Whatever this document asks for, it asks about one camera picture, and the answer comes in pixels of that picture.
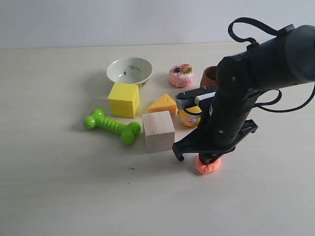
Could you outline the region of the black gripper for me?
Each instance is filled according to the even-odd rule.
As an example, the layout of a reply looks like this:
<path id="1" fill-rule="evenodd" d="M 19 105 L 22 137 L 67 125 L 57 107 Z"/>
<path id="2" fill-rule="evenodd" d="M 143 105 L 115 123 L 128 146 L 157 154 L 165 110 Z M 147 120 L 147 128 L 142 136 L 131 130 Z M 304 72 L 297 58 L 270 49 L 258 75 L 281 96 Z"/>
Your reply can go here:
<path id="1" fill-rule="evenodd" d="M 234 151 L 235 147 L 248 134 L 254 133 L 258 126 L 252 120 L 246 120 L 235 131 L 214 129 L 206 133 L 206 129 L 198 127 L 181 140 L 175 142 L 172 150 L 179 161 L 184 161 L 184 154 L 197 153 L 202 164 L 212 164 L 223 154 Z"/>

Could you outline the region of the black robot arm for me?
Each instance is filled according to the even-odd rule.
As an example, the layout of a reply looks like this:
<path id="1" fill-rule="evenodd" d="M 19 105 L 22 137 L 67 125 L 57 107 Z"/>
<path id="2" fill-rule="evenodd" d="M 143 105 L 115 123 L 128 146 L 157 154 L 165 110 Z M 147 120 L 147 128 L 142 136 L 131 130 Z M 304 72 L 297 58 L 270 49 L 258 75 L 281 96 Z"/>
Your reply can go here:
<path id="1" fill-rule="evenodd" d="M 202 164 L 214 163 L 257 130 L 248 115 L 258 107 L 262 94 L 315 80 L 314 27 L 289 25 L 268 32 L 272 39 L 262 44 L 250 39 L 246 51 L 219 62 L 216 86 L 176 95 L 180 109 L 193 105 L 201 109 L 197 128 L 173 144 L 178 160 L 182 161 L 185 153 L 196 153 Z"/>

